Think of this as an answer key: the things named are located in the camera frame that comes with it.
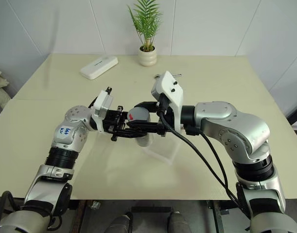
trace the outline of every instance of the fern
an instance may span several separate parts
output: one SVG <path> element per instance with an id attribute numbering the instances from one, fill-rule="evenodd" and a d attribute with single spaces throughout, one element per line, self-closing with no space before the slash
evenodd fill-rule
<path id="1" fill-rule="evenodd" d="M 134 4 L 135 8 L 133 9 L 137 14 L 133 14 L 131 8 L 128 6 L 129 12 L 142 43 L 142 50 L 150 52 L 154 50 L 153 42 L 161 24 L 160 17 L 162 13 L 159 11 L 159 4 L 156 3 L 157 0 L 137 1 L 138 3 Z"/>

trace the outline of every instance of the plant pot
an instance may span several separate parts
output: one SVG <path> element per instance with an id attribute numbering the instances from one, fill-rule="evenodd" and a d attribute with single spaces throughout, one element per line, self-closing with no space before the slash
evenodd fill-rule
<path id="1" fill-rule="evenodd" d="M 142 66 L 150 67 L 156 64 L 156 62 L 157 62 L 157 52 L 155 47 L 154 47 L 154 50 L 151 52 L 144 52 L 141 49 L 139 49 L 139 63 Z"/>

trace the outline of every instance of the beige table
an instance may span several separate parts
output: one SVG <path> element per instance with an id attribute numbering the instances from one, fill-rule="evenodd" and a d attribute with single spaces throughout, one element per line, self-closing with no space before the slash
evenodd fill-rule
<path id="1" fill-rule="evenodd" d="M 184 89 L 184 104 L 224 100 L 240 111 L 263 118 L 271 129 L 269 143 L 286 198 L 297 198 L 297 137 L 245 57 L 161 56 L 153 67 L 141 67 L 136 56 L 119 56 L 119 64 L 90 81 L 79 69 L 95 55 L 49 57 L 0 115 L 0 195 L 10 190 L 23 197 L 50 149 L 55 127 L 77 104 L 88 105 L 101 89 L 113 87 L 112 109 L 125 110 L 150 94 L 154 76 L 169 70 Z M 188 138 L 221 175 L 201 137 Z M 235 192 L 230 158 L 217 141 Z M 76 160 L 72 198 L 222 200 L 227 196 L 198 156 L 184 143 L 170 166 L 145 154 L 133 139 L 110 141 L 110 135 L 89 133 Z"/>

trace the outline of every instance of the robotic arm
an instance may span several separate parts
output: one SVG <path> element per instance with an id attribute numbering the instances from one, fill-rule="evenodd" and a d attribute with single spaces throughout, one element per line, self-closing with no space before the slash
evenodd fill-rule
<path id="1" fill-rule="evenodd" d="M 237 196 L 241 208 L 251 218 L 252 233 L 297 233 L 297 224 L 284 214 L 285 198 L 267 143 L 269 128 L 257 116 L 245 114 L 227 102 L 204 102 L 183 106 L 183 90 L 170 72 L 158 76 L 152 89 L 157 102 L 142 102 L 129 112 L 123 107 L 109 110 L 111 88 L 101 91 L 90 107 L 69 109 L 56 128 L 49 156 L 41 165 L 26 195 L 25 204 L 0 222 L 0 233 L 42 233 L 52 225 L 54 216 L 67 209 L 74 174 L 74 163 L 89 131 L 136 138 L 149 144 L 149 133 L 165 135 L 162 122 L 150 122 L 150 113 L 162 113 L 178 132 L 183 124 L 186 134 L 201 132 L 222 143 L 235 166 Z"/>

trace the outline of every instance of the white wall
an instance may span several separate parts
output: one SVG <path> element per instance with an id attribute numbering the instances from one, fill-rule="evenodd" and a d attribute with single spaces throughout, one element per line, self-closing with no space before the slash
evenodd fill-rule
<path id="1" fill-rule="evenodd" d="M 13 96 L 50 52 L 136 54 L 135 0 L 0 0 L 0 70 Z M 297 0 L 160 0 L 164 55 L 247 55 L 281 110 L 297 107 Z"/>

